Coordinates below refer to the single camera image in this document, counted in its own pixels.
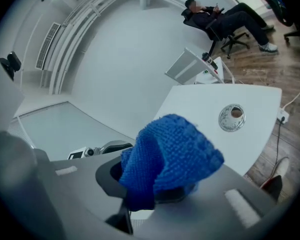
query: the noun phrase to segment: dark jeans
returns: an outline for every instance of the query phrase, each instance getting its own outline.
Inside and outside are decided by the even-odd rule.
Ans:
[[[266,34],[261,29],[267,24],[253,9],[243,2],[228,10],[224,15],[221,15],[218,20],[219,28],[225,36],[241,27],[246,27],[259,45],[263,46],[269,42]]]

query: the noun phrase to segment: black jacket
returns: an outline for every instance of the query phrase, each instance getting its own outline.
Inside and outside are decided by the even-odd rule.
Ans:
[[[204,12],[194,13],[192,19],[195,24],[197,24],[200,28],[205,29],[206,26],[212,22],[214,19],[217,19],[223,15],[222,13],[216,13],[214,11],[214,7],[206,7]]]

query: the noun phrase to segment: blue towel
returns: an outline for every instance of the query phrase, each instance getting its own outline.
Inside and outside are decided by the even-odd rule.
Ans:
[[[220,151],[193,124],[170,114],[149,123],[135,146],[122,152],[119,183],[127,188],[131,211],[153,210],[156,194],[195,184],[223,163]]]

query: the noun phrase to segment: air vent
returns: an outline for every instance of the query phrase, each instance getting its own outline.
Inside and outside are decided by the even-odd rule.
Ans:
[[[52,43],[52,40],[54,39],[58,29],[60,28],[60,24],[59,23],[53,23],[50,27],[50,30],[48,31],[48,33],[46,34],[43,43],[41,45],[41,49],[40,49],[40,53],[38,55],[38,58],[36,59],[36,64],[35,64],[35,68],[38,70],[43,70],[44,68],[44,64],[45,64],[45,60],[46,60],[46,56],[48,54],[49,51],[49,47]]]

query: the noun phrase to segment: white panel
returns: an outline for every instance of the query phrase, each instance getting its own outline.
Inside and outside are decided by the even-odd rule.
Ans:
[[[110,141],[130,139],[92,119],[70,103],[48,107],[21,116],[20,120],[38,149],[50,161],[66,160],[71,151],[82,147],[102,147]]]

